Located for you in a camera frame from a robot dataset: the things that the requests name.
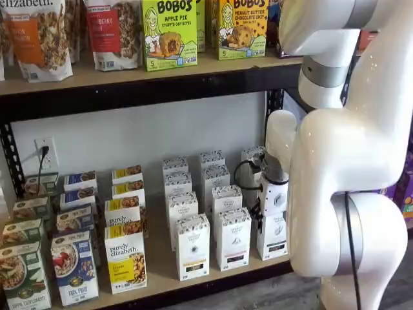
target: black cable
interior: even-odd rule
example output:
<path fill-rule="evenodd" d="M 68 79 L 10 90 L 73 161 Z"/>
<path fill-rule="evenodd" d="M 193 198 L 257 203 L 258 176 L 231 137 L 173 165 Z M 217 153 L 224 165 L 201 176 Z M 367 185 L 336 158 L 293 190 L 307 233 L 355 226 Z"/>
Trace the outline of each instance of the black cable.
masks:
<path fill-rule="evenodd" d="M 39 191 L 40 191 L 41 167 L 42 167 L 42 164 L 43 164 L 43 160 L 45 160 L 45 157 L 46 157 L 48 152 L 49 152 L 49 147 L 47 145 L 45 145 L 44 147 L 41 147 L 41 159 L 40 159 L 40 166 L 39 166 L 39 174 L 37 175 L 37 192 L 36 192 L 36 196 L 39 195 Z"/>
<path fill-rule="evenodd" d="M 348 192 L 345 193 L 345 208 L 346 208 L 348 240 L 350 242 L 351 267 L 352 267 L 353 278 L 354 278 L 354 289 L 356 291 L 357 309 L 361 310 L 359 279 L 357 276 L 357 269 L 356 269 L 356 257 L 354 255 L 353 232 L 351 229 L 350 210 L 348 208 Z"/>
<path fill-rule="evenodd" d="M 256 186 L 256 187 L 247 187 L 247 186 L 242 186 L 242 185 L 240 185 L 240 184 L 238 183 L 238 180 L 237 180 L 237 171 L 238 171 L 238 169 L 239 169 L 242 165 L 245 165 L 246 163 L 250 165 L 251 169 L 259 169 L 259 167 L 258 167 L 257 165 L 255 165 L 252 161 L 243 160 L 241 163 L 239 163 L 239 164 L 237 165 L 237 167 L 236 167 L 235 170 L 234 170 L 234 183 L 235 183 L 239 188 L 244 189 L 244 190 L 246 190 L 246 191 L 263 191 L 263 186 L 262 186 L 262 185 Z"/>

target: floor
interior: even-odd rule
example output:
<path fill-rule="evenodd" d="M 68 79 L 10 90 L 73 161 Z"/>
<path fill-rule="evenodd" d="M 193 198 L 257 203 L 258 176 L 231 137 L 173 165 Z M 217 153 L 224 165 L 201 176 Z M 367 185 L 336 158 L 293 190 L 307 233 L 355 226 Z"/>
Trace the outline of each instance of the floor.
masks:
<path fill-rule="evenodd" d="M 413 310 L 413 240 L 390 282 L 381 310 Z M 319 280 L 287 274 L 163 310 L 316 310 Z"/>

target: food product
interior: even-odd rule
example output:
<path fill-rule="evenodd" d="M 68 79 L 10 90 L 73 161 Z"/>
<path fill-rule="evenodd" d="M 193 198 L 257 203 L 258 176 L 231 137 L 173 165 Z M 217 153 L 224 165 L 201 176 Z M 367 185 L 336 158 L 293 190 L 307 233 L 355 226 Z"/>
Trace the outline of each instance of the food product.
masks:
<path fill-rule="evenodd" d="M 133 69 L 142 65 L 140 0 L 85 0 L 95 69 Z"/>
<path fill-rule="evenodd" d="M 196 2 L 143 0 L 147 71 L 197 64 Z"/>
<path fill-rule="evenodd" d="M 29 82 L 61 81 L 72 75 L 65 32 L 64 0 L 14 5 L 3 1 L 3 16 L 21 72 Z"/>
<path fill-rule="evenodd" d="M 205 0 L 196 0 L 198 53 L 205 51 Z"/>
<path fill-rule="evenodd" d="M 170 244 L 176 250 L 176 222 L 198 214 L 198 200 L 195 192 L 184 192 L 168 198 L 168 226 Z"/>
<path fill-rule="evenodd" d="M 209 274 L 209 234 L 205 214 L 176 222 L 176 263 L 181 281 Z"/>
<path fill-rule="evenodd" d="M 218 214 L 216 257 L 221 271 L 248 265 L 250 239 L 251 217 L 247 208 Z"/>
<path fill-rule="evenodd" d="M 64 307 L 99 296 L 91 233 L 88 229 L 54 236 L 51 252 Z"/>
<path fill-rule="evenodd" d="M 141 222 L 105 228 L 105 247 L 112 294 L 146 287 L 146 262 Z"/>
<path fill-rule="evenodd" d="M 268 0 L 218 0 L 219 60 L 265 55 Z"/>
<path fill-rule="evenodd" d="M 88 171 L 65 176 L 65 192 L 74 191 L 76 189 L 86 189 L 88 187 L 93 187 L 95 191 L 97 190 L 96 171 Z"/>
<path fill-rule="evenodd" d="M 142 166 L 136 165 L 126 169 L 119 169 L 112 171 L 112 184 L 122 184 L 126 182 L 133 182 L 142 180 Z"/>
<path fill-rule="evenodd" d="M 10 309 L 43 310 L 52 306 L 40 241 L 0 248 L 0 284 Z"/>

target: shelf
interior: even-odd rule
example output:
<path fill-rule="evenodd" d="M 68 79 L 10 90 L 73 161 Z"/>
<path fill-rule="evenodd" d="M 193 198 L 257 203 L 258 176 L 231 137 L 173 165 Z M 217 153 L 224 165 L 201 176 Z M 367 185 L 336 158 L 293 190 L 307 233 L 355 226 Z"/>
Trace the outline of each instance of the shelf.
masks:
<path fill-rule="evenodd" d="M 157 72 L 100 72 L 85 54 L 74 76 L 51 83 L 28 83 L 15 66 L 0 82 L 0 122 L 296 87 L 301 59 L 267 54 L 219 61 L 209 50 L 199 54 L 198 66 Z"/>

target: electrical outlet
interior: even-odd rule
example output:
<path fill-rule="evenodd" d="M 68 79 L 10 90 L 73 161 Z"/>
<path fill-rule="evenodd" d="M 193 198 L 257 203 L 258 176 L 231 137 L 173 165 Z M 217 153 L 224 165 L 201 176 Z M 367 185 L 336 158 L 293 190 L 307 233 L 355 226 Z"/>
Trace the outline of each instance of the electrical outlet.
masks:
<path fill-rule="evenodd" d="M 57 160 L 56 147 L 54 145 L 54 139 L 50 138 L 40 138 L 34 140 L 34 145 L 36 146 L 37 156 L 39 157 L 39 162 L 41 161 L 41 147 L 47 145 L 49 151 L 45 156 L 42 163 L 42 171 L 58 172 L 59 162 Z"/>

